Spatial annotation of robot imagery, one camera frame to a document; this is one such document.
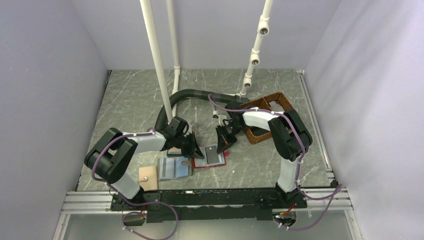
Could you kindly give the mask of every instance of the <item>purple cable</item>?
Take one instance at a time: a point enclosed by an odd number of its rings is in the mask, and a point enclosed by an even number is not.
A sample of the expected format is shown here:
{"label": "purple cable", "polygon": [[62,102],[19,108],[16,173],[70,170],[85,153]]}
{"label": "purple cable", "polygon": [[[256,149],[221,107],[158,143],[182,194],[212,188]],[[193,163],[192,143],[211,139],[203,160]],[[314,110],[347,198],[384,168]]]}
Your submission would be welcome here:
{"label": "purple cable", "polygon": [[119,196],[127,203],[127,204],[129,204],[129,205],[132,205],[132,206],[135,206],[135,207],[139,207],[139,206],[146,206],[146,205],[153,205],[153,204],[160,204],[160,205],[164,205],[164,206],[167,206],[168,208],[170,208],[171,210],[172,210],[172,212],[173,212],[173,214],[175,215],[175,227],[174,227],[174,229],[173,229],[173,231],[167,236],[167,237],[164,237],[164,238],[161,238],[161,239],[154,239],[154,238],[150,238],[150,237],[147,237],[147,236],[144,236],[144,235],[142,235],[141,233],[139,233],[139,232],[137,232],[137,231],[134,231],[134,230],[132,230],[131,228],[129,228],[129,227],[127,227],[127,226],[125,226],[125,218],[126,217],[128,217],[128,216],[130,216],[130,215],[139,215],[140,214],[140,212],[138,212],[138,211],[132,211],[132,212],[129,212],[129,213],[127,213],[127,214],[125,214],[123,217],[122,217],[122,226],[123,226],[123,228],[125,229],[125,230],[127,230],[127,231],[129,231],[129,232],[131,232],[131,233],[133,233],[133,234],[135,234],[135,235],[137,235],[137,236],[139,236],[139,237],[141,237],[141,238],[144,238],[144,239],[147,239],[147,240],[167,240],[167,239],[169,239],[170,237],[172,237],[174,234],[175,234],[175,232],[177,231],[177,227],[178,227],[178,214],[177,214],[177,211],[175,211],[175,209],[171,206],[171,205],[169,205],[169,204],[167,204],[167,203],[164,203],[164,202],[162,202],[162,201],[150,201],[150,202],[144,202],[144,203],[132,203],[132,202],[130,202],[130,200],[128,200],[128,198],[126,198],[124,195],[122,195],[120,192],[118,192],[112,185],[110,185],[110,184],[107,184],[108,186],[109,186],[109,188],[111,188],[111,189],[113,189],[114,191],[116,191],[118,194],[119,194]]}
{"label": "purple cable", "polygon": [[108,145],[106,145],[103,150],[100,152],[100,154],[98,155],[97,159],[94,162],[94,165],[92,167],[91,170],[91,177],[99,182],[105,182],[105,180],[98,178],[95,176],[96,173],[96,169],[97,166],[99,165],[100,159],[102,159],[103,155],[105,155],[105,153],[111,148],[111,146],[116,143],[117,141],[123,139],[123,138],[129,138],[129,137],[140,137],[140,136],[149,136],[149,135],[153,135],[154,134],[154,130],[153,131],[148,131],[148,132],[140,132],[140,133],[129,133],[129,134],[123,134],[121,136],[118,136],[117,138],[114,138],[112,141],[109,142]]}
{"label": "purple cable", "polygon": [[294,181],[296,182],[296,188],[297,188],[297,190],[298,190],[298,191],[299,191],[299,192],[300,192],[303,196],[305,196],[305,197],[307,197],[308,199],[311,199],[311,200],[324,200],[324,199],[328,199],[328,198],[330,198],[330,201],[328,202],[327,207],[325,208],[324,212],[322,213],[322,215],[318,218],[318,220],[317,220],[316,222],[314,222],[313,224],[311,224],[311,225],[310,225],[310,226],[308,226],[308,227],[303,227],[303,228],[293,228],[293,230],[294,230],[294,231],[307,230],[307,229],[310,229],[310,228],[314,227],[316,224],[318,224],[318,223],[321,221],[321,219],[324,217],[324,215],[325,215],[325,213],[327,212],[327,210],[329,209],[330,204],[331,204],[331,202],[332,202],[332,200],[333,200],[333,197],[334,197],[336,194],[338,194],[338,193],[340,192],[340,190],[341,190],[344,186],[343,186],[342,184],[338,185],[338,186],[334,189],[334,192],[333,192],[333,193],[331,193],[330,195],[327,195],[327,196],[323,196],[323,197],[311,197],[311,196],[307,195],[304,191],[302,191],[302,190],[301,190],[301,188],[299,187],[298,181],[299,181],[299,175],[300,175],[300,173],[301,173],[301,163],[302,163],[303,158],[305,157],[306,149],[305,149],[305,146],[304,146],[304,144],[303,144],[303,142],[302,142],[302,140],[301,140],[301,138],[300,138],[300,136],[299,136],[298,132],[297,132],[297,131],[296,131],[296,129],[295,129],[295,126],[293,126],[293,123],[290,121],[290,119],[289,119],[287,116],[285,116],[284,114],[282,114],[282,113],[274,112],[274,111],[270,111],[270,110],[267,110],[267,109],[261,109],[261,108],[254,108],[254,109],[227,109],[227,108],[225,108],[225,107],[222,107],[222,106],[218,105],[218,104],[214,101],[214,99],[213,99],[213,97],[212,97],[212,94],[209,94],[207,97],[209,98],[209,101],[210,101],[213,105],[215,105],[215,107],[217,107],[217,108],[219,108],[219,109],[222,109],[222,110],[224,110],[224,111],[227,111],[227,112],[236,112],[236,113],[242,113],[242,112],[265,112],[265,113],[269,113],[269,114],[272,114],[272,115],[278,115],[278,116],[280,116],[280,117],[283,117],[283,118],[287,121],[288,125],[290,126],[291,130],[293,131],[294,137],[296,138],[297,142],[298,142],[298,143],[299,143],[299,145],[300,145],[300,148],[302,149],[302,153],[301,153],[301,155],[300,155],[300,157],[299,157],[299,160],[297,161],[296,174],[295,174],[295,177],[294,177]]}

